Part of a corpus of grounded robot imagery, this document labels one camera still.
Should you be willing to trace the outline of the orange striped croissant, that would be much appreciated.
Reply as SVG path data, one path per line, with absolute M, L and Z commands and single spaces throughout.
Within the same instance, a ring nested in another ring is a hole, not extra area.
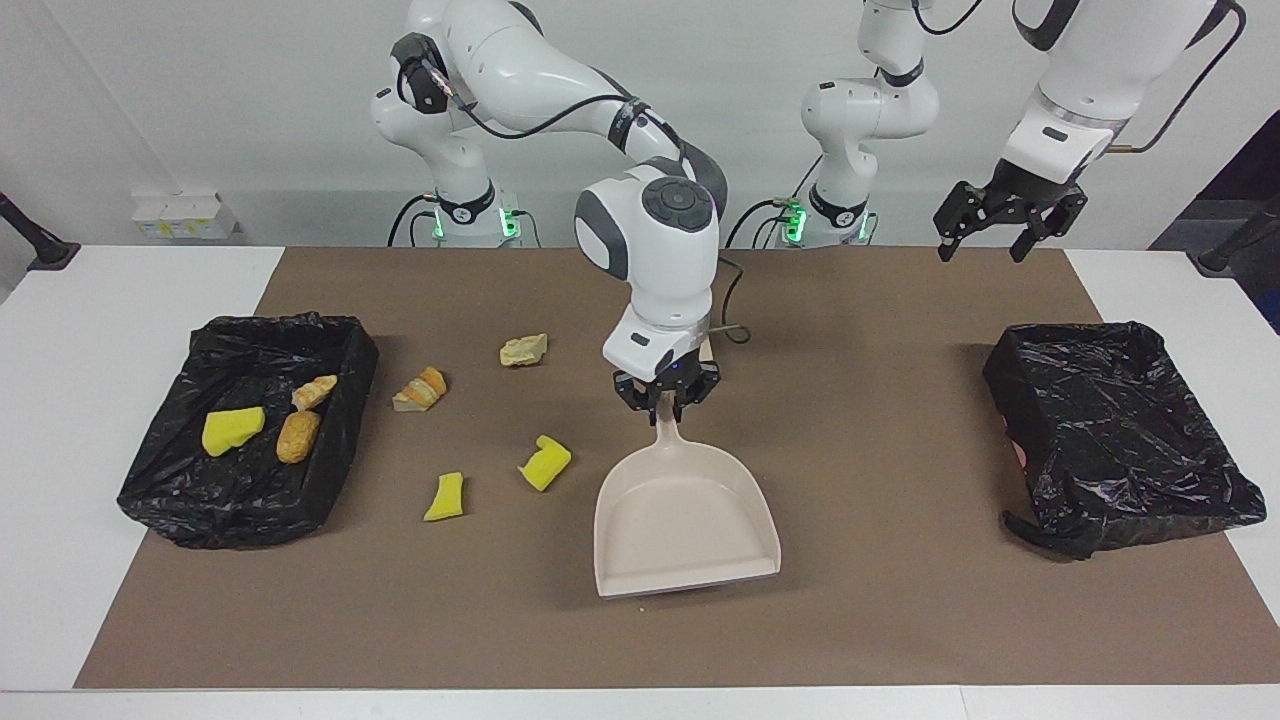
M 425 413 L 447 392 L 444 374 L 428 366 L 393 396 L 392 407 L 397 413 Z

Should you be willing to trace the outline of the black stand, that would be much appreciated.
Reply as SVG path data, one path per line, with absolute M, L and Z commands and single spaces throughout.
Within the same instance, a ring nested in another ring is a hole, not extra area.
M 0 218 L 33 249 L 35 259 L 28 265 L 29 272 L 65 269 L 82 247 L 81 243 L 59 238 L 29 219 L 3 191 L 0 191 Z
M 1280 192 L 1265 201 L 1260 209 L 1222 242 L 1204 251 L 1188 251 L 1194 269 L 1208 278 L 1230 278 L 1231 259 L 1245 249 L 1265 241 L 1280 240 Z

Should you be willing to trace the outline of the brown bread roll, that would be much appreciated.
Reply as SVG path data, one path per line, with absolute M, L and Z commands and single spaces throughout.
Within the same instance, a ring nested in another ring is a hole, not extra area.
M 321 416 L 312 410 L 288 414 L 276 439 L 276 460 L 284 464 L 302 462 L 317 438 L 321 421 Z

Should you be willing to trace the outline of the flat yellow sponge piece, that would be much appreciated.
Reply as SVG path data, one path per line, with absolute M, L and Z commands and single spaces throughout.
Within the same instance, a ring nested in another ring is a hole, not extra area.
M 422 521 L 442 521 L 445 519 L 465 515 L 465 474 L 449 471 L 440 474 L 436 480 L 436 491 L 429 507 L 422 515 Z

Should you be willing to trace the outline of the yellow and green sponge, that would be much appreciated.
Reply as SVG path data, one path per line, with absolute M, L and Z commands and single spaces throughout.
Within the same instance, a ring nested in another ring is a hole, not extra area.
M 201 445 L 210 457 L 220 457 L 242 447 L 265 427 L 262 406 L 238 407 L 209 413 L 201 433 Z

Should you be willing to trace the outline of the brown table mat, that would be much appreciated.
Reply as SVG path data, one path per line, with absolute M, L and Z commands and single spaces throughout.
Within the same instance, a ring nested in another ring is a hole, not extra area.
M 571 250 L 292 249 L 260 309 L 357 316 L 380 360 L 328 524 L 255 551 L 146 536 L 76 685 L 584 688 L 1280 682 L 1280 626 L 1224 536 L 1057 562 L 982 368 L 1007 325 L 1097 322 L 1064 252 L 737 251 L 723 379 L 681 425 L 737 455 L 777 575 L 603 600 L 593 509 L 649 445 L 602 343 L 626 287 Z M 548 333 L 535 366 L 507 340 Z M 393 396 L 434 366 L 425 413 Z M 518 474 L 549 436 L 545 492 Z M 465 515 L 422 521 L 440 474 Z M 637 612 L 645 606 L 646 612 Z

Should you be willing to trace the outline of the white power box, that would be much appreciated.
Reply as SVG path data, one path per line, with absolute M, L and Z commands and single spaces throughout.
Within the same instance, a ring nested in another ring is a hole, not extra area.
M 132 220 L 147 240 L 229 240 L 241 227 L 218 193 L 133 193 Z

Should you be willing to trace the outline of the dark partition panel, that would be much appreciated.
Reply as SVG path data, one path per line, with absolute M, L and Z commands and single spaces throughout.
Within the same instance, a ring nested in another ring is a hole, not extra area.
M 1153 251 L 1204 251 L 1243 225 L 1280 192 L 1280 110 L 1276 110 L 1234 158 L 1149 245 Z M 1280 240 L 1240 251 L 1230 278 L 1280 334 Z

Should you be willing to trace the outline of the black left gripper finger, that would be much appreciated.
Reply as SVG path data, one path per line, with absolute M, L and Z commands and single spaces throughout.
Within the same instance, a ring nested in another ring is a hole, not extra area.
M 992 225 L 987 200 L 987 188 L 969 182 L 957 182 L 948 191 L 933 215 L 940 236 L 937 254 L 942 263 L 954 258 L 966 237 Z
M 1023 263 L 1030 251 L 1050 237 L 1062 237 L 1082 213 L 1082 196 L 1066 195 L 1051 208 L 1033 208 L 1028 211 L 1025 229 L 1009 249 L 1015 263 Z

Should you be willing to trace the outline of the curved yellow sponge piece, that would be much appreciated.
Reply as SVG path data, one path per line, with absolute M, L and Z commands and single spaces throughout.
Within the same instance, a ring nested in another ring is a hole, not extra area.
M 536 492 L 545 492 L 573 459 L 571 451 L 549 436 L 535 439 L 536 450 L 517 466 L 518 474 Z

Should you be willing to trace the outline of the bin with black bag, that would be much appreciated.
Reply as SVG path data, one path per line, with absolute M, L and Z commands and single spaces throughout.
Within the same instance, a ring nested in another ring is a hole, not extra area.
M 129 466 L 116 506 L 188 548 L 283 544 L 328 519 L 353 465 L 379 351 L 355 316 L 218 316 L 189 336 L 188 354 Z M 276 442 L 292 393 L 320 375 L 317 436 L 298 462 Z M 201 443 L 209 414 L 265 413 L 264 428 L 214 457 Z
M 1032 547 L 1082 561 L 1268 515 L 1147 324 L 1010 325 L 983 377 L 1023 454 L 1032 510 L 1001 520 Z

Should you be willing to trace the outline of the beige plastic dustpan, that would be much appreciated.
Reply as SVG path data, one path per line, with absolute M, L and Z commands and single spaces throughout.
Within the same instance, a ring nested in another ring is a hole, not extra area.
M 655 438 L 602 482 L 593 569 L 605 600 L 694 591 L 773 577 L 782 547 L 753 473 L 732 454 L 685 439 L 671 392 Z

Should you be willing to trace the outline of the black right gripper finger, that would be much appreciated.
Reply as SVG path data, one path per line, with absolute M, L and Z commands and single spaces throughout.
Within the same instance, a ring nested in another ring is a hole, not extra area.
M 613 372 L 614 392 L 634 411 L 655 413 L 659 404 L 659 389 L 652 380 L 641 380 L 635 375 L 617 370 Z
M 690 405 L 701 404 L 721 382 L 718 363 L 685 363 L 678 379 L 678 421 Z

